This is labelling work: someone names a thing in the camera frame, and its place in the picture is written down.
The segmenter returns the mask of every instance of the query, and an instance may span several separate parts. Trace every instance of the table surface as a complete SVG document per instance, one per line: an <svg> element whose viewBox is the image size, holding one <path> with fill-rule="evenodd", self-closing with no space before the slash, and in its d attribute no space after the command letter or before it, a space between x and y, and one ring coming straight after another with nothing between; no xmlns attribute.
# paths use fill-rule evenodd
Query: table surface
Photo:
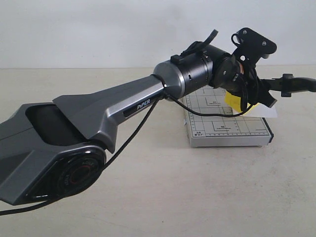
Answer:
<svg viewBox="0 0 316 237"><path fill-rule="evenodd" d="M258 67L316 78L315 66ZM0 122L25 103L92 93L152 69L0 70ZM120 157L87 191L0 217L1 237L314 237L316 94L273 95L278 118L265 147L191 148L183 109L161 101ZM118 128L117 147L144 113ZM12 208L0 203L0 209Z"/></svg>

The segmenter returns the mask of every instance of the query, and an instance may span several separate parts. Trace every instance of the white wall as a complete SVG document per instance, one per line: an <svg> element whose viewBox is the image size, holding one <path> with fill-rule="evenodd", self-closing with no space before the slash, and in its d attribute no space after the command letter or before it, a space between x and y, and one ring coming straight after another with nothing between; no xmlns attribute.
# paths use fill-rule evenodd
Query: white wall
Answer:
<svg viewBox="0 0 316 237"><path fill-rule="evenodd" d="M0 68L153 67L216 28L278 45L260 64L316 64L315 0L2 0Z"/></svg>

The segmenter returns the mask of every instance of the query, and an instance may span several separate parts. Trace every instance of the yellow sticker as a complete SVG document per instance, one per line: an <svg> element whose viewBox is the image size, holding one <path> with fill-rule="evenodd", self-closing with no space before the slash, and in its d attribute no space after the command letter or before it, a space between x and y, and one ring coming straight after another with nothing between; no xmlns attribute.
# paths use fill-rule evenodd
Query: yellow sticker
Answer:
<svg viewBox="0 0 316 237"><path fill-rule="evenodd" d="M231 93L229 93L228 91L226 91L226 95L225 95L225 103L228 104L230 107L232 107L234 110L236 110L237 112L241 113L241 109L240 109L240 101L241 98L238 96L234 96Z"/></svg>

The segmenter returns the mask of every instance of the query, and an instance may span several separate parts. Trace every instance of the grid pattern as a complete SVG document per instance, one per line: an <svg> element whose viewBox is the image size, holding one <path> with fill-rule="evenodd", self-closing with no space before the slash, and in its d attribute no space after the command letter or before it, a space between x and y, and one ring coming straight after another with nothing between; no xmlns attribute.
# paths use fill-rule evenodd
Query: grid pattern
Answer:
<svg viewBox="0 0 316 237"><path fill-rule="evenodd" d="M205 86L185 97L187 106L208 114L232 115L232 108L224 102L226 91ZM193 137L267 136L269 131L262 118L201 117L189 112Z"/></svg>

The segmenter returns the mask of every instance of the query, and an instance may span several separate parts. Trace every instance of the gray robotic arm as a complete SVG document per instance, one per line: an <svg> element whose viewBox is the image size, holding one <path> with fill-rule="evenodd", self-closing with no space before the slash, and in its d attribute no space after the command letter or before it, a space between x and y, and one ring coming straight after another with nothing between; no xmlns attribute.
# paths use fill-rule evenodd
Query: gray robotic arm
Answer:
<svg viewBox="0 0 316 237"><path fill-rule="evenodd" d="M53 103L21 106L0 124L0 200L19 205L87 189L106 165L105 150L116 149L118 125L157 100L177 101L210 85L240 96L242 111L249 109L244 103L272 106L276 100L269 90L279 89L282 82L259 80L254 67L261 57L274 53L276 45L243 28L237 34L237 50L229 54L209 44L216 34L158 64L148 77L92 94L63 95ZM258 46L262 41L266 47Z"/></svg>

